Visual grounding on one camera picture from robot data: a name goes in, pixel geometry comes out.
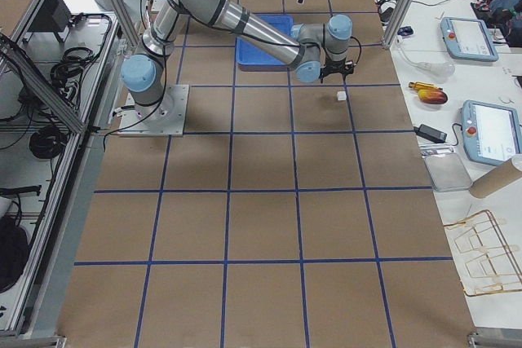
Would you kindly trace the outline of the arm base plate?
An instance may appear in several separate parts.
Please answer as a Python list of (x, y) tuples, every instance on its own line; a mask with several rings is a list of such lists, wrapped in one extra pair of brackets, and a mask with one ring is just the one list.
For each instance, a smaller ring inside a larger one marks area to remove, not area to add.
[(166, 88), (163, 101), (149, 108), (135, 106), (131, 93), (127, 94), (126, 105), (132, 109), (122, 112), (118, 135), (121, 136), (176, 136), (184, 135), (190, 86), (172, 85)]

